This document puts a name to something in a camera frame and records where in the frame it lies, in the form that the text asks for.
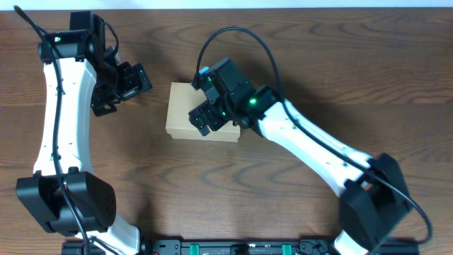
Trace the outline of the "brown cardboard box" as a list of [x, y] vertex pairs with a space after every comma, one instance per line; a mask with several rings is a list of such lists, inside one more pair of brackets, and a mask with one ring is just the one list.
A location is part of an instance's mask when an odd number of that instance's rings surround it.
[[227, 123], [218, 131], [202, 136], [190, 123], [188, 113], [206, 100], [202, 91], [196, 91], [189, 83], [172, 82], [168, 102], [166, 132], [175, 140], [205, 140], [217, 142], [238, 142], [239, 126]]

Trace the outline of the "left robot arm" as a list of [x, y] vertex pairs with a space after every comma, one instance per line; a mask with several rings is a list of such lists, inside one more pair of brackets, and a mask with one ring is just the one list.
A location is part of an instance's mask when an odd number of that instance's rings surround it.
[[35, 26], [45, 120], [33, 175], [17, 180], [16, 195], [44, 231], [71, 238], [63, 254], [151, 253], [140, 229], [118, 214], [113, 187], [91, 163], [91, 116], [114, 113], [117, 104], [151, 88], [142, 65], [121, 62], [117, 46], [106, 46], [110, 30], [91, 11], [71, 13], [66, 31]]

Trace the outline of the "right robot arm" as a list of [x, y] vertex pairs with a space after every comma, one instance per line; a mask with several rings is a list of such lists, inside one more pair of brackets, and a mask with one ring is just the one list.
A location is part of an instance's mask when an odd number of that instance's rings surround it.
[[371, 254], [410, 212], [408, 187], [397, 161], [353, 149], [317, 127], [269, 86], [257, 89], [230, 59], [200, 70], [191, 82], [206, 100], [189, 121], [206, 136], [229, 121], [252, 129], [304, 162], [339, 197], [339, 254]]

